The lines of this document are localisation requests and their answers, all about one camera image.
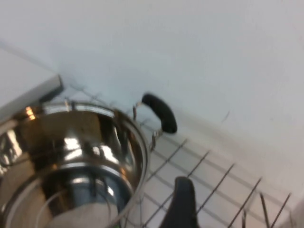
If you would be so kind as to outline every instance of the stainless steel pot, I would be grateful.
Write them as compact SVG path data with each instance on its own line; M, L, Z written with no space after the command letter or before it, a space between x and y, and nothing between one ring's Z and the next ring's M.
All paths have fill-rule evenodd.
M134 121L142 104L162 124L150 146ZM151 94L133 114L131 119L106 106L66 101L27 107L0 124L0 227L140 227L134 213L150 150L177 125L171 109ZM161 227L197 226L193 185L177 178Z

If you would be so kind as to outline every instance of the white wall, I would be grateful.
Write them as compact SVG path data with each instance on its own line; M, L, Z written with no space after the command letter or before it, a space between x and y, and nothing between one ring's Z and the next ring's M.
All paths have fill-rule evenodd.
M302 0L2 0L0 42L122 102L154 91L262 172L302 166Z

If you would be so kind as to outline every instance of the black handle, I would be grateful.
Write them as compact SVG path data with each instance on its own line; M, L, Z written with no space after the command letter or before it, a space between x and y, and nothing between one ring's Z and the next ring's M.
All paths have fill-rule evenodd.
M199 228L193 183L177 177L172 202L160 228Z
M152 94L145 94L142 102L149 106L161 120L161 128L166 133L176 133L177 124L172 110L158 97Z

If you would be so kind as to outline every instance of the wire rack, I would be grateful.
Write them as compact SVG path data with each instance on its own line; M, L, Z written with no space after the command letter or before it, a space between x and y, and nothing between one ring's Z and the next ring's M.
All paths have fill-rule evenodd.
M84 86L71 85L53 100L63 99L107 104L127 114L132 113L132 107L128 109L104 99ZM144 117L139 118L139 123L148 139L158 128ZM273 228L288 218L293 224L290 216L292 207L288 205L291 193L269 188L262 177L247 174L238 164L212 151L193 149L185 138L163 135L157 140L151 155L150 176L142 209L138 212L141 227L156 228L160 225L172 198L174 179L181 175L194 182L197 216L202 227Z

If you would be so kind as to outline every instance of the kitchen counter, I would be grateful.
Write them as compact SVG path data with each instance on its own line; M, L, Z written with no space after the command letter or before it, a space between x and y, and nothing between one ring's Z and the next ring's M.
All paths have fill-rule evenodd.
M60 88L59 75L0 49L0 120Z

